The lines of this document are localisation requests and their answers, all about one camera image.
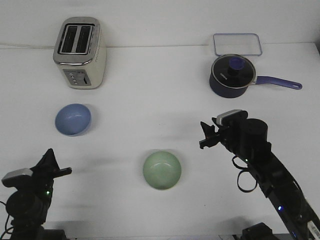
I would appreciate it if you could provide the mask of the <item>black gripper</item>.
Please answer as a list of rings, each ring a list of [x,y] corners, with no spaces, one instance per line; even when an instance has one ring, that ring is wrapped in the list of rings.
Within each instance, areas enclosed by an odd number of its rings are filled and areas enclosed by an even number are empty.
[[[204,149],[205,147],[211,148],[218,143],[221,143],[228,149],[228,145],[236,143],[236,134],[240,132],[240,123],[246,119],[232,119],[226,125],[218,125],[216,118],[212,118],[215,125],[208,125],[201,121],[200,126],[204,133],[204,139],[199,141],[199,147]]]
[[[49,148],[41,160],[31,168],[34,193],[40,198],[51,198],[54,179],[70,175],[72,168],[59,168],[54,151]]]

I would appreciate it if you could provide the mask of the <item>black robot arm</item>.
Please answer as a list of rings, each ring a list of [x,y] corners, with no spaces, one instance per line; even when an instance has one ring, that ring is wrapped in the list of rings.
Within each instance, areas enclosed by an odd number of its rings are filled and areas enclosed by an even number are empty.
[[[59,167],[51,148],[35,166],[8,172],[1,182],[16,191],[5,204],[12,221],[4,233],[11,240],[66,240],[63,229],[45,229],[43,224],[52,203],[54,179],[71,173],[70,167]]]
[[[250,173],[264,196],[270,200],[294,240],[318,240],[320,220],[306,200],[301,187],[291,173],[272,153],[267,141],[268,125],[255,118],[233,119],[225,126],[201,122],[205,139],[201,149],[221,143],[246,166],[236,165]]]

